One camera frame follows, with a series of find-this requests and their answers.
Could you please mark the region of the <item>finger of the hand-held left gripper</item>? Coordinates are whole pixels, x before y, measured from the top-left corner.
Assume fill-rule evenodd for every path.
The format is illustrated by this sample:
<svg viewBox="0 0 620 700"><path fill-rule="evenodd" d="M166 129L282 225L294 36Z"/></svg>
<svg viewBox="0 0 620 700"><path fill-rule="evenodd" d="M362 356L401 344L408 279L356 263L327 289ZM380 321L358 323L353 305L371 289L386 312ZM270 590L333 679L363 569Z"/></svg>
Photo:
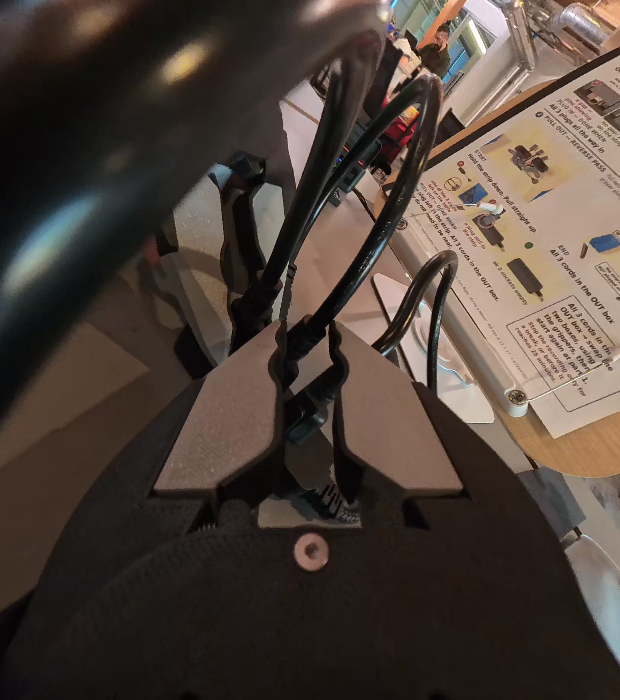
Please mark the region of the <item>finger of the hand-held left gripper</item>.
<svg viewBox="0 0 620 700"><path fill-rule="evenodd" d="M192 330L231 330L228 290L217 257L210 253L169 253L163 256L162 267Z"/></svg>
<svg viewBox="0 0 620 700"><path fill-rule="evenodd" d="M285 221L282 189L268 182L247 189L227 185L221 190L221 210L221 271L232 319L232 302L263 272L276 245Z"/></svg>

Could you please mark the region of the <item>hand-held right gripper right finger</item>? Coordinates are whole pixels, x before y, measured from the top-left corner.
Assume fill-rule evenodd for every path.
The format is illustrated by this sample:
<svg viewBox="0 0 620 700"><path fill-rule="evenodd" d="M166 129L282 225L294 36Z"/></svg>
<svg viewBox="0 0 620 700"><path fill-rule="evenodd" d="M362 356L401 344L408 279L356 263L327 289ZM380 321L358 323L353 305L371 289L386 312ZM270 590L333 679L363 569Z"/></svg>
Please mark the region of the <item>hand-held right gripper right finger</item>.
<svg viewBox="0 0 620 700"><path fill-rule="evenodd" d="M334 400L334 472L349 502L463 493L409 376L340 322L330 329L340 371Z"/></svg>

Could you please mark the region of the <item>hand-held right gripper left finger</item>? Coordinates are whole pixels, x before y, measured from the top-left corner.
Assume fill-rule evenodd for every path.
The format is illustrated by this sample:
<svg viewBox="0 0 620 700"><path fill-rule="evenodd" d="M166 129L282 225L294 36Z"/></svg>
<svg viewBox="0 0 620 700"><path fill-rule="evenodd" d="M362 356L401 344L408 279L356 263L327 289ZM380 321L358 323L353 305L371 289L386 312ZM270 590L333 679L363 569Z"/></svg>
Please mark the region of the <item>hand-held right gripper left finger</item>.
<svg viewBox="0 0 620 700"><path fill-rule="evenodd" d="M154 492L268 497L285 453L282 366L288 324L264 328L203 381Z"/></svg>

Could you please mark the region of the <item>black power plug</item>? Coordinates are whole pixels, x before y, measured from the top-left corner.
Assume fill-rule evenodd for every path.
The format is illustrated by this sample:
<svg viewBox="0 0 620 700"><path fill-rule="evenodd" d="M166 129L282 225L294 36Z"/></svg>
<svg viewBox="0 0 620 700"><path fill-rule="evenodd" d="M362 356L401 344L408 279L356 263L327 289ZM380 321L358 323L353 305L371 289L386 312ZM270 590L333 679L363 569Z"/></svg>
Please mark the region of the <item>black power plug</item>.
<svg viewBox="0 0 620 700"><path fill-rule="evenodd" d="M326 337L325 326L315 326L312 315L306 315L293 326L287 337L283 364L283 386L289 389L299 375L299 361ZM334 401L344 369L333 362L314 380L285 401L285 438L294 445L306 443L326 423L329 406Z"/></svg>

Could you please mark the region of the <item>black electronic device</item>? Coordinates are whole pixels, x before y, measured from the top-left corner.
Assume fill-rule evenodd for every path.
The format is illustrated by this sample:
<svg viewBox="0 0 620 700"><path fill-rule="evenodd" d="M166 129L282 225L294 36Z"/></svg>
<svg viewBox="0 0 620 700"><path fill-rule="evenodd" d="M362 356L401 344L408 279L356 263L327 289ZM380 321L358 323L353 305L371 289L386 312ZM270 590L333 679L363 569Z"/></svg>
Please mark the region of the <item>black electronic device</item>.
<svg viewBox="0 0 620 700"><path fill-rule="evenodd" d="M339 166L342 159L351 151L354 145L358 142L361 135L365 133L368 128L368 124L364 124L361 121L357 121L349 134L343 150L338 156L335 166ZM339 186L334 190L334 193L330 196L328 203L337 207L340 205L342 200L347 194L353 191L358 181L363 177L365 171L371 166L379 155L382 148L381 138L377 137L369 146L367 153L361 160L358 160L356 164L352 166L352 169L347 172L347 174L341 180Z"/></svg>

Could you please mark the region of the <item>clear plastic holder with label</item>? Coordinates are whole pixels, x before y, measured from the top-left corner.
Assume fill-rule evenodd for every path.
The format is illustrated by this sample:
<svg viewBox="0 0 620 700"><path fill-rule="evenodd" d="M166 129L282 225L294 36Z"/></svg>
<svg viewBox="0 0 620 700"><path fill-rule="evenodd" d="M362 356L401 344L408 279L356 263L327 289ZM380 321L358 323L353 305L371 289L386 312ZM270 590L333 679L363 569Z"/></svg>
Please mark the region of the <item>clear plastic holder with label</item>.
<svg viewBox="0 0 620 700"><path fill-rule="evenodd" d="M460 244L449 234L443 238L439 229L435 233L429 233L429 225L436 223L435 214L406 212L393 233L390 247L410 276L414 276L435 253L441 250L456 252L458 269L445 302L445 331L497 410L511 418L523 418L530 404L522 382L498 352L493 343L495 336L487 333L488 328L482 330L473 318L472 312L480 311L482 304L472 304L471 293L463 285L462 273L469 266L460 252Z"/></svg>

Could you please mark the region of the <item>white flat plate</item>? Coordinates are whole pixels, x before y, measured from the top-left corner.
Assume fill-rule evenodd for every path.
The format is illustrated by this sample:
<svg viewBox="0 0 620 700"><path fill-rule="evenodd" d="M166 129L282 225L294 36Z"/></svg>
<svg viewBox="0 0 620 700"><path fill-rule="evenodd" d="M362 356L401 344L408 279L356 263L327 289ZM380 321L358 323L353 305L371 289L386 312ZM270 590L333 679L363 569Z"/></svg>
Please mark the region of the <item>white flat plate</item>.
<svg viewBox="0 0 620 700"><path fill-rule="evenodd" d="M408 286L382 274L375 274L372 284L390 323L397 314ZM399 344L411 376L421 384L426 384L428 379L427 343L430 315L431 310L427 302L421 301L415 318ZM437 379L438 398L463 422L495 422L492 406L445 330L441 330L438 339Z"/></svg>

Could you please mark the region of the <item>round wooden table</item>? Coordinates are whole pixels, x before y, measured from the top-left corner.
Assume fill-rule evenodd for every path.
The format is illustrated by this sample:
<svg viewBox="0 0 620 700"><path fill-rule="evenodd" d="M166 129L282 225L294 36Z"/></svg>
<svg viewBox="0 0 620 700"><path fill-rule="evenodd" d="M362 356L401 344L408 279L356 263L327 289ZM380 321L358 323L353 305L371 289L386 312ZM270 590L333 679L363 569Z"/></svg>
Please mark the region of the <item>round wooden table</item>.
<svg viewBox="0 0 620 700"><path fill-rule="evenodd" d="M489 132L500 122L524 110L529 102L542 101L549 92L558 87L562 87L562 78L545 81L475 120L458 134L433 148L429 157L429 167L435 166L440 160L470 144L478 133ZM620 473L620 412L555 439L531 409L528 409L523 418L511 418L499 412L493 400L488 401L499 423L527 457L551 469L577 477L600 478Z"/></svg>

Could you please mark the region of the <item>printed instruction sheet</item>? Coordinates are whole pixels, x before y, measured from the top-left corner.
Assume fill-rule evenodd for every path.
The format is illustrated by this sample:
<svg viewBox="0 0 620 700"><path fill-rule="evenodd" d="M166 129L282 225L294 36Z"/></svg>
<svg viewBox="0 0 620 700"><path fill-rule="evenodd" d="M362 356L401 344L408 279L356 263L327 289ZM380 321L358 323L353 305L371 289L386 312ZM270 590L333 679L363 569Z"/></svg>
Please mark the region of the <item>printed instruction sheet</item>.
<svg viewBox="0 0 620 700"><path fill-rule="evenodd" d="M620 48L436 157L399 225L554 439L620 413Z"/></svg>

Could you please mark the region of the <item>round metal base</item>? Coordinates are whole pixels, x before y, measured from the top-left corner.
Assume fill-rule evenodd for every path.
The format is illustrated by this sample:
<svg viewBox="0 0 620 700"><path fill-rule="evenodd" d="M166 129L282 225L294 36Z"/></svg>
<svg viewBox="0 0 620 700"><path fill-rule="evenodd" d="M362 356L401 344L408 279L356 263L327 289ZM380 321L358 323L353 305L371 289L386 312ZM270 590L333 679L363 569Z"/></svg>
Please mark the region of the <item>round metal base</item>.
<svg viewBox="0 0 620 700"><path fill-rule="evenodd" d="M586 535L571 532L561 543L585 604L620 665L620 567Z"/></svg>

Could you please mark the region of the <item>silver air duct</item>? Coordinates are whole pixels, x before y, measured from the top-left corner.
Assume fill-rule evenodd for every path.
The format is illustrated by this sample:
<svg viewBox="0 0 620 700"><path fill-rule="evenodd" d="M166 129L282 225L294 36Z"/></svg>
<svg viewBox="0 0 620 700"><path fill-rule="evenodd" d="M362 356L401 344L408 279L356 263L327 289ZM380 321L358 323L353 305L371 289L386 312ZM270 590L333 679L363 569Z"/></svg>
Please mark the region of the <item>silver air duct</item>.
<svg viewBox="0 0 620 700"><path fill-rule="evenodd" d="M551 20L555 31L568 30L583 41L599 49L609 40L615 28L581 2L566 5Z"/></svg>

